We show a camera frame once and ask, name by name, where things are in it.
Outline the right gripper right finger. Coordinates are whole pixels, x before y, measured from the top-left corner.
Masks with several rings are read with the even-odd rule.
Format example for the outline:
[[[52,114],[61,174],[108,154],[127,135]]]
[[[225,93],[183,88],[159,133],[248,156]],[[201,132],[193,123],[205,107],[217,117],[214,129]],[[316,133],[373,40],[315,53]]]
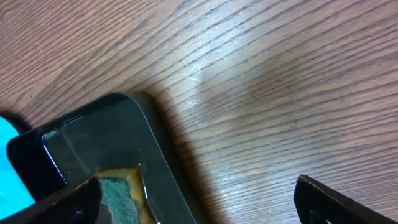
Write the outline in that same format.
[[[301,223],[397,224],[307,175],[297,179],[294,204]]]

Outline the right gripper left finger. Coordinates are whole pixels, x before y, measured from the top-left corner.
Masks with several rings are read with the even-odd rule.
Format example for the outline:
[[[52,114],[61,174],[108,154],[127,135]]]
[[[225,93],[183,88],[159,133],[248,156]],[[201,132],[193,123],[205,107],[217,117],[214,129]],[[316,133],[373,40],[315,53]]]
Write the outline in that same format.
[[[94,224],[103,190],[94,175],[78,185],[70,185],[37,203],[1,220],[1,224]]]

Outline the green yellow sponge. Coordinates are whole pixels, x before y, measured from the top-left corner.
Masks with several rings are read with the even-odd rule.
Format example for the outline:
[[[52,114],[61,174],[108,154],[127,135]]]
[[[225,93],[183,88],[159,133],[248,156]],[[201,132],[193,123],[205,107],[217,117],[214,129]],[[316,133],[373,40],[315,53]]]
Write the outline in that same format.
[[[96,176],[103,191],[97,223],[157,223],[138,167],[102,170]]]

